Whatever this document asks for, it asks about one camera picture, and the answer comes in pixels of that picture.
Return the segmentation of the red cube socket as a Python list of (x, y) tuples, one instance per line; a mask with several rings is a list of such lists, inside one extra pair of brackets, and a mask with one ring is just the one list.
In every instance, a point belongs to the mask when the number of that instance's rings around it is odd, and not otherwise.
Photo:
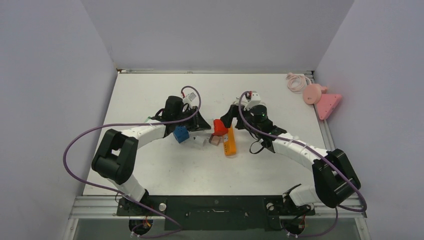
[(220, 119), (213, 120), (213, 135), (223, 137), (229, 132), (228, 128), (225, 127), (224, 123)]

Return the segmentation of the white plug charger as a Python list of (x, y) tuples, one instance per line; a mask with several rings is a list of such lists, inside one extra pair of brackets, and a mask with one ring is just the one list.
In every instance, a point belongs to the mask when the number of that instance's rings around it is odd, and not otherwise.
[(203, 148), (207, 141), (207, 139), (203, 136), (193, 136), (192, 140), (194, 142), (194, 145), (199, 148)]

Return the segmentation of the pink brown plug charger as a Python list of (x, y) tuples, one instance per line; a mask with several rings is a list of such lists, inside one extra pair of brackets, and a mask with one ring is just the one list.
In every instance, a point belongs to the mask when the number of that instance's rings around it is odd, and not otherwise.
[(209, 137), (209, 140), (208, 140), (208, 142), (211, 144), (211, 145), (214, 145), (214, 146), (218, 146), (219, 144), (220, 144), (220, 142), (221, 142), (221, 137), (220, 136), (217, 136), (217, 135), (211, 135), (210, 137)]

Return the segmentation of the orange power strip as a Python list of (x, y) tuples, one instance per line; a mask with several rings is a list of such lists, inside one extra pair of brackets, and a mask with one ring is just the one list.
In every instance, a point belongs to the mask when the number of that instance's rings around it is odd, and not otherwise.
[(227, 130), (228, 132), (222, 137), (222, 140), (224, 154), (226, 157), (230, 157), (237, 153), (237, 146), (233, 126), (231, 125)]

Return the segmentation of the blue cube socket adapter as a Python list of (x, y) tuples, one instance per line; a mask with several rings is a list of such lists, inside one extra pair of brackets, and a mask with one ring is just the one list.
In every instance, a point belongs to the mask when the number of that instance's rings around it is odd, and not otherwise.
[(173, 136), (179, 144), (190, 138), (189, 131), (185, 126), (177, 126), (173, 131)]

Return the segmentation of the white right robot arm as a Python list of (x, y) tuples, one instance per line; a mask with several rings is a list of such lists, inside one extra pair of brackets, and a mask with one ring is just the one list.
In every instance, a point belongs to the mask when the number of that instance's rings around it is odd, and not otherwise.
[(282, 207), (287, 213), (295, 214), (301, 208), (317, 203), (332, 209), (340, 207), (352, 212), (366, 210), (366, 206), (351, 208), (342, 204), (361, 188), (361, 183), (344, 151), (338, 148), (321, 149), (296, 139), (268, 118), (267, 107), (264, 105), (256, 105), (246, 110), (242, 105), (232, 104), (220, 120), (229, 128), (233, 119), (237, 120), (236, 129), (247, 130), (259, 140), (264, 149), (286, 156), (311, 171), (312, 185), (297, 184), (282, 194)]

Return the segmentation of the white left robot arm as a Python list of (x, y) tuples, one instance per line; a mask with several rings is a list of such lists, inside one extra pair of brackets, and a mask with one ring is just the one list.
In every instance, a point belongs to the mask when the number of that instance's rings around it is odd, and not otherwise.
[(109, 180), (122, 196), (131, 199), (129, 208), (136, 215), (148, 211), (148, 191), (133, 174), (138, 149), (159, 139), (166, 138), (180, 128), (188, 132), (211, 130), (198, 106), (185, 97), (169, 96), (164, 108), (152, 116), (145, 125), (118, 131), (105, 132), (93, 157), (91, 168)]

